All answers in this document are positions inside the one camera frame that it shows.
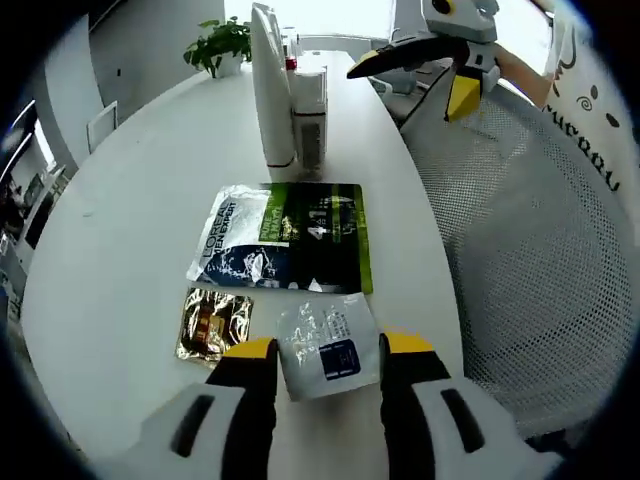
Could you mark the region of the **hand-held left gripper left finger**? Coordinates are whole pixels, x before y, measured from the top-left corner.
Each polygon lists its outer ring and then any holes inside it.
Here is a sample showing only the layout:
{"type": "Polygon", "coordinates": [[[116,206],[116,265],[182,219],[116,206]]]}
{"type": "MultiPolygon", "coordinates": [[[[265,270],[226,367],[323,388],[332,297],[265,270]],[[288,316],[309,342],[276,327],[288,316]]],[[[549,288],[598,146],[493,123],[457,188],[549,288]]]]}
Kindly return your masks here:
{"type": "Polygon", "coordinates": [[[278,345],[233,346],[203,383],[150,415],[119,457],[121,479],[266,479],[278,377],[278,345]]]}

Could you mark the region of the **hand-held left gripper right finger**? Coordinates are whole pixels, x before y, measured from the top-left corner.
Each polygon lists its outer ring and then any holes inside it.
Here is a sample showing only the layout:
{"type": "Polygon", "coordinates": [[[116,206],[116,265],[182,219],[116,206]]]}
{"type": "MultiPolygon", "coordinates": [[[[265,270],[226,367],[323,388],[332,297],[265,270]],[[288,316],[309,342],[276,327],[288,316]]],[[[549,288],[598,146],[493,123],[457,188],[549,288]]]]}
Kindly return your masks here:
{"type": "Polygon", "coordinates": [[[545,479],[559,465],[519,435],[484,389],[453,377],[417,334],[385,331],[381,422],[392,479],[545,479]]]}

